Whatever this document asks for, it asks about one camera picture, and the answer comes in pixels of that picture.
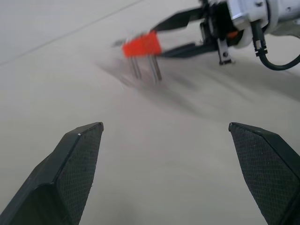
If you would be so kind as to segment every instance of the gray floor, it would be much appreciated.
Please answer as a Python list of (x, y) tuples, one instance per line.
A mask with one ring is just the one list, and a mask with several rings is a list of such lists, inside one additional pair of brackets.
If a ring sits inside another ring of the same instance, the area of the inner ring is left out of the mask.
[[(67, 131), (105, 125), (81, 224), (264, 225), (242, 177), (232, 121), (279, 133), (300, 153), (300, 67), (273, 72), (250, 46), (161, 60), (164, 81), (132, 79), (114, 41), (149, 29), (196, 0), (0, 2), (0, 211)], [(196, 26), (160, 36), (170, 47)], [(299, 41), (268, 37), (285, 63)]]

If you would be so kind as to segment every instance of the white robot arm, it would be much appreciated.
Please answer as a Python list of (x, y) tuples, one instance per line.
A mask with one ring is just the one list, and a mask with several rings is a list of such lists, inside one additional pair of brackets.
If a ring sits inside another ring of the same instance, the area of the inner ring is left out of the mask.
[(236, 48), (253, 40), (256, 55), (272, 70), (286, 70), (300, 63), (300, 56), (282, 66), (270, 63), (264, 39), (265, 34), (300, 38), (300, 0), (228, 0), (227, 5), (232, 23), (244, 31)]
[(277, 66), (266, 57), (264, 36), (300, 38), (300, 0), (200, 0), (201, 7), (181, 11), (156, 25), (160, 32), (184, 28), (199, 20), (203, 45), (184, 45), (163, 52), (167, 58), (188, 58), (218, 51), (220, 64), (231, 63), (230, 46), (243, 48), (253, 41), (256, 56), (272, 70), (286, 70), (300, 63), (300, 55), (292, 62)]
[(266, 27), (264, 34), (300, 38), (299, 0), (228, 0), (227, 4), (234, 26), (245, 31), (237, 48), (251, 43), (251, 23), (258, 20)]

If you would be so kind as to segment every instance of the orange part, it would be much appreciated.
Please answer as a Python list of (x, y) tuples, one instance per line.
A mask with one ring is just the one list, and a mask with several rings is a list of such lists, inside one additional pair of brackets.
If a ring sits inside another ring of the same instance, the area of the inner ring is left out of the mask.
[(125, 43), (122, 49), (126, 58), (159, 55), (162, 52), (155, 31)]
[(234, 32), (228, 33), (228, 34), (227, 34), (227, 37), (228, 37), (229, 39), (234, 39), (235, 37), (237, 37), (238, 34), (239, 34), (238, 31), (234, 31)]

